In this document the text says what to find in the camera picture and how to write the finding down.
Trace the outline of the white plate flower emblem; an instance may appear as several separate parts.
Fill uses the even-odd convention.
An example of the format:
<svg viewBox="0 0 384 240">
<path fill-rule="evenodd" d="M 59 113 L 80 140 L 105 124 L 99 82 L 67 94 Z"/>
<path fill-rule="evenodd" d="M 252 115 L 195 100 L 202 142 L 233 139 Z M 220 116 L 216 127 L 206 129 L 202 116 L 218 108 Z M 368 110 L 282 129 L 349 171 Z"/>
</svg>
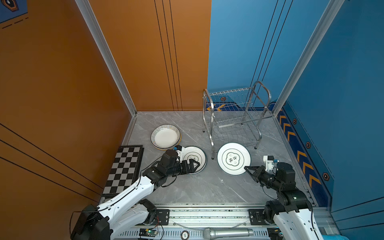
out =
<svg viewBox="0 0 384 240">
<path fill-rule="evenodd" d="M 201 173 L 207 165 L 207 156 L 205 152 L 202 149 L 195 146 L 186 147 L 181 159 L 182 161 L 187 161 L 187 164 L 189 159 L 194 159 L 201 164 L 195 174 L 189 174 L 189 175 L 196 175 Z"/>
</svg>

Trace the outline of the white deep plate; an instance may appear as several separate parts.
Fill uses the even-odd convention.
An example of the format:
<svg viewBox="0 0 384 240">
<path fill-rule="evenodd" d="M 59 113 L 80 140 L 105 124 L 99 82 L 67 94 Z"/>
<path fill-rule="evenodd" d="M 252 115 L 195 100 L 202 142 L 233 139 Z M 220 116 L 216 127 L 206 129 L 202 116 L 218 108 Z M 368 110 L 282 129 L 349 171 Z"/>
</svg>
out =
<svg viewBox="0 0 384 240">
<path fill-rule="evenodd" d="M 159 150 L 168 150 L 174 147 L 180 134 L 180 130 L 174 125 L 161 125 L 152 132 L 151 142 Z"/>
</svg>

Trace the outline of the silver wire dish rack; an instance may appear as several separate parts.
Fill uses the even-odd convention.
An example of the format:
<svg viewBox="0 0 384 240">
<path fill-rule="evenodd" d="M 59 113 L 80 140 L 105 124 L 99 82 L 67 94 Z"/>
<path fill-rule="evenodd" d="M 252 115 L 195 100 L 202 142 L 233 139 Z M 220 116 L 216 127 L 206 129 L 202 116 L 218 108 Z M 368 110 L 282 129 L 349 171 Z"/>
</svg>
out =
<svg viewBox="0 0 384 240">
<path fill-rule="evenodd" d="M 203 132 L 211 143 L 211 158 L 227 143 L 258 149 L 260 125 L 271 118 L 271 92 L 260 81 L 251 87 L 210 93 L 203 90 Z"/>
</svg>

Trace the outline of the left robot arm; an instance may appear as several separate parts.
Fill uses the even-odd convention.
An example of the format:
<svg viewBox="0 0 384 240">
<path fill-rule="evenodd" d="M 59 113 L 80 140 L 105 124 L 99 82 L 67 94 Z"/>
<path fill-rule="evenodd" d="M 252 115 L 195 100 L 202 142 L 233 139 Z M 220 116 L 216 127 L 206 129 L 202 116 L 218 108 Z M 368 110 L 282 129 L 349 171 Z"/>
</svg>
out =
<svg viewBox="0 0 384 240">
<path fill-rule="evenodd" d="M 181 146 L 165 151 L 120 194 L 97 207 L 88 205 L 80 211 L 76 225 L 70 227 L 70 238 L 113 240 L 135 225 L 158 224 L 157 208 L 146 197 L 162 187 L 168 177 L 194 174 L 200 165 L 196 158 L 188 157 Z"/>
</svg>

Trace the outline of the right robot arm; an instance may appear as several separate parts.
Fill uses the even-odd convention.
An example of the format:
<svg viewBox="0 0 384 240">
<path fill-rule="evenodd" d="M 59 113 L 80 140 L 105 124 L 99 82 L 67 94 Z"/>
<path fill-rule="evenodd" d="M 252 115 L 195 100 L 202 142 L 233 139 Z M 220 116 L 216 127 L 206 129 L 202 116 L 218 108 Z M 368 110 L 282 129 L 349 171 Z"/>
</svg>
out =
<svg viewBox="0 0 384 240">
<path fill-rule="evenodd" d="M 276 191 L 277 198 L 267 201 L 264 220 L 275 224 L 286 240 L 322 240 L 315 221 L 313 207 L 304 192 L 296 187 L 296 173 L 292 165 L 277 163 L 274 174 L 265 166 L 246 166 L 245 171 L 261 185 Z"/>
</svg>

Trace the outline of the round black white sticker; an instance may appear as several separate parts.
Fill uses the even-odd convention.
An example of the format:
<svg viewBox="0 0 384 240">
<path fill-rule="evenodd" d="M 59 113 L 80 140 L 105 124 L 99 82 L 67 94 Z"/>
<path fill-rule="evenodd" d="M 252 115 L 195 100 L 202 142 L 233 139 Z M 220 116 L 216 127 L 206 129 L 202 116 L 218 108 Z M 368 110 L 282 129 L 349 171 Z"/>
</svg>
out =
<svg viewBox="0 0 384 240">
<path fill-rule="evenodd" d="M 181 239 L 182 240 L 188 240 L 190 238 L 190 233 L 188 231 L 182 231 L 181 232 Z"/>
</svg>

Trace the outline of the black white chessboard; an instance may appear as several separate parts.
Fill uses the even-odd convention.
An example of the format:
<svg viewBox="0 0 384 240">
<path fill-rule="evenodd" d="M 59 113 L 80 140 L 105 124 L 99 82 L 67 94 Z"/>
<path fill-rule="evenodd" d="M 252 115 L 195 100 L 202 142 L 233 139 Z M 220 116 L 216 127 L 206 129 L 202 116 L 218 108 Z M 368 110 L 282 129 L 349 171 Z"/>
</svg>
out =
<svg viewBox="0 0 384 240">
<path fill-rule="evenodd" d="M 142 145 L 118 148 L 102 197 L 113 198 L 139 179 L 143 153 Z"/>
</svg>

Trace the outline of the green circuit board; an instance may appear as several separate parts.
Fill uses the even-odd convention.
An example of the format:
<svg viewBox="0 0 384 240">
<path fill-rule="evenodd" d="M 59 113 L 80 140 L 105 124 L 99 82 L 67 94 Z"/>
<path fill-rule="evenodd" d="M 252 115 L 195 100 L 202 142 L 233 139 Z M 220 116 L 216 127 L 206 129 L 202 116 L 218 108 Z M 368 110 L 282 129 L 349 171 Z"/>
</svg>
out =
<svg viewBox="0 0 384 240">
<path fill-rule="evenodd" d="M 138 236 L 140 240 L 154 240 L 159 237 L 159 231 L 157 229 L 140 229 Z"/>
</svg>

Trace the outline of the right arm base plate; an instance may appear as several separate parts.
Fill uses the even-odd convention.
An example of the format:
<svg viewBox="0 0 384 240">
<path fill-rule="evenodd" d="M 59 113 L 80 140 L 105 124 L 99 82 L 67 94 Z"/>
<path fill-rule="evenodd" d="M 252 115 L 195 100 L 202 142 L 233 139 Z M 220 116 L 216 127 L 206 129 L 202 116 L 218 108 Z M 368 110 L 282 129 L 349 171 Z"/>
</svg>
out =
<svg viewBox="0 0 384 240">
<path fill-rule="evenodd" d="M 249 209 L 249 218 L 252 226 L 256 225 L 274 225 L 274 221 L 265 210 L 262 209 Z"/>
</svg>

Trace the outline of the aluminium rail frame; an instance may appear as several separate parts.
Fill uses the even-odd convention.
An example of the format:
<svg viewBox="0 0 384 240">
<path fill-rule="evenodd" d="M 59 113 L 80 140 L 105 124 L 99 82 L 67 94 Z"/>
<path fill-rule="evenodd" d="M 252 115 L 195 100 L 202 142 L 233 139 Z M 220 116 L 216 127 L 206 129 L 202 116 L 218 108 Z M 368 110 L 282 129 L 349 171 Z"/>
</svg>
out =
<svg viewBox="0 0 384 240">
<path fill-rule="evenodd" d="M 216 240 L 285 240 L 280 229 L 274 225 L 252 226 L 249 218 L 249 209 L 262 209 L 258 206 L 158 206 L 157 210 L 170 210 L 170 219 L 167 226 L 136 225 L 125 229 L 114 240 L 139 240 L 140 229 L 157 229 L 159 237 L 155 240 L 181 240 L 181 232 L 190 233 L 189 240 L 203 238 L 203 230 L 207 228 L 234 228 L 251 229 L 254 232 L 250 237 L 221 238 Z M 313 208 L 315 221 L 321 231 L 323 239 L 334 239 L 341 233 L 331 215 L 324 208 Z"/>
</svg>

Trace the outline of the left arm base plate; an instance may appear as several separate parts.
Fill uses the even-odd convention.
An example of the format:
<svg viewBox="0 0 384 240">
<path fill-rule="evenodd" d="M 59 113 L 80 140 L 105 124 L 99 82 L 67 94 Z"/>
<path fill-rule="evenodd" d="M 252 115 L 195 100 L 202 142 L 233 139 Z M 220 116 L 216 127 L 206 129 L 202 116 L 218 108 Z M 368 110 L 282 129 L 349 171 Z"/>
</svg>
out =
<svg viewBox="0 0 384 240">
<path fill-rule="evenodd" d="M 136 225 L 155 226 L 161 224 L 167 226 L 170 219 L 170 210 L 160 209 L 155 213 L 149 213 L 148 211 L 131 211 L 128 217 L 128 225 L 130 227 Z"/>
</svg>

